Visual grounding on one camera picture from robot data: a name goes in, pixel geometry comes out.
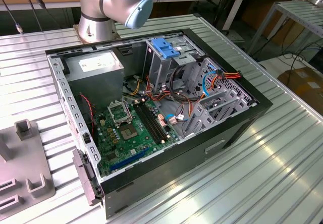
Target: aluminum table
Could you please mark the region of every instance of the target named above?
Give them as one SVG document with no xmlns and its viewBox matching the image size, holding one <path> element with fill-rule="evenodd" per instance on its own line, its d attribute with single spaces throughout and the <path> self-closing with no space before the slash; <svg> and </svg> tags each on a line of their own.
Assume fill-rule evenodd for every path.
<svg viewBox="0 0 323 224">
<path fill-rule="evenodd" d="M 108 221 L 87 204 L 72 162 L 75 144 L 44 50 L 80 44 L 73 29 L 0 38 L 0 127 L 36 120 L 56 194 L 7 223 L 319 223 L 323 218 L 322 116 L 194 15 L 148 20 L 122 38 L 191 28 L 274 105 L 214 158 Z"/>
<path fill-rule="evenodd" d="M 309 30 L 309 33 L 303 40 L 304 42 L 307 42 L 307 39 L 311 33 L 314 33 L 319 37 L 323 37 L 323 8 L 315 6 L 308 1 L 277 2 L 273 4 L 272 8 L 269 10 L 267 16 L 253 37 L 250 48 L 248 49 L 248 54 L 250 54 L 256 46 L 259 38 L 276 11 L 281 12 L 283 16 L 274 27 L 268 38 L 275 35 L 286 18 L 292 19 Z"/>
</svg>

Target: cardboard box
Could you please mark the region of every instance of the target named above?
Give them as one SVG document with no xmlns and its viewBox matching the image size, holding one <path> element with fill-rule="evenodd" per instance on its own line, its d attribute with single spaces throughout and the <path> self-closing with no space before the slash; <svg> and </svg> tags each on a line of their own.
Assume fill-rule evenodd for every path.
<svg viewBox="0 0 323 224">
<path fill-rule="evenodd" d="M 289 73 L 290 70 L 285 71 L 278 80 L 286 85 Z M 288 88 L 323 115 L 323 79 L 314 70 L 308 67 L 292 70 Z"/>
</svg>

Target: blue expansion slot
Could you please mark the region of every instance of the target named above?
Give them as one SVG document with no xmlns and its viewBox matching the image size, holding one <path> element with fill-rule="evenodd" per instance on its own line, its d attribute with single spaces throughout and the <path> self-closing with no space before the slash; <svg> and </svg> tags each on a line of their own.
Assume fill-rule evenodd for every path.
<svg viewBox="0 0 323 224">
<path fill-rule="evenodd" d="M 148 150 L 149 150 L 149 148 L 143 150 L 142 152 L 137 153 L 136 155 L 131 156 L 130 158 L 127 158 L 121 162 L 118 162 L 118 163 L 110 166 L 110 171 L 120 169 L 123 166 L 126 166 L 127 164 L 140 159 L 141 157 L 143 157 L 145 155 L 146 151 L 148 151 Z"/>
</svg>

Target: ram slot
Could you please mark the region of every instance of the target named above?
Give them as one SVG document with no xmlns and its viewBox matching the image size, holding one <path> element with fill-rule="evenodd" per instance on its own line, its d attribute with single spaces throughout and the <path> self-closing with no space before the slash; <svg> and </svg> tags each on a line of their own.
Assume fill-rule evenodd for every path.
<svg viewBox="0 0 323 224">
<path fill-rule="evenodd" d="M 146 108 L 145 105 L 142 105 L 142 104 L 135 105 L 134 109 L 156 144 L 160 144 L 162 140 L 167 140 L 166 134 L 163 132 L 161 127 L 157 124 L 152 114 Z"/>
<path fill-rule="evenodd" d="M 161 126 L 157 123 L 157 121 L 155 120 L 155 118 L 154 118 L 153 114 L 150 112 L 150 110 L 144 104 L 141 105 L 141 108 L 142 108 L 143 112 L 145 113 L 145 115 L 149 116 L 149 119 L 153 123 L 155 129 L 158 131 L 158 134 L 160 135 L 162 140 L 166 141 L 167 140 L 166 134 L 162 130 Z"/>
</svg>

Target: green circuit board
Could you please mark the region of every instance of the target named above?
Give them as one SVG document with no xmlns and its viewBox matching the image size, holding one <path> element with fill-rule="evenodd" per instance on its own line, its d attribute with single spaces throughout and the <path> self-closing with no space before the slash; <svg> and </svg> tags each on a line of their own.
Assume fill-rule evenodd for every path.
<svg viewBox="0 0 323 224">
<path fill-rule="evenodd" d="M 148 100 L 145 103 L 145 106 L 151 112 L 154 120 L 159 124 L 157 115 L 160 114 L 160 112 L 155 107 L 154 102 L 152 100 Z M 146 157 L 179 140 L 172 128 L 168 128 L 168 130 L 170 129 L 169 131 L 162 128 L 163 132 L 169 138 L 165 143 L 154 142 L 149 131 L 143 124 L 143 121 L 135 111 L 134 105 L 128 105 L 128 110 L 133 118 L 132 123 L 124 123 L 119 128 L 115 126 L 109 110 L 94 116 L 94 120 L 98 127 L 97 148 L 101 155 L 101 161 L 98 164 L 98 168 L 101 172 L 101 176 L 107 176 L 116 171 L 117 169 L 114 169 L 114 167 L 122 161 L 130 161 L 122 166 L 125 167 L 138 160 L 135 159 L 131 161 L 131 157 L 136 157 L 138 155 L 140 155 L 140 158 Z M 124 116 L 125 113 L 123 107 L 115 107 L 113 114 Z"/>
</svg>

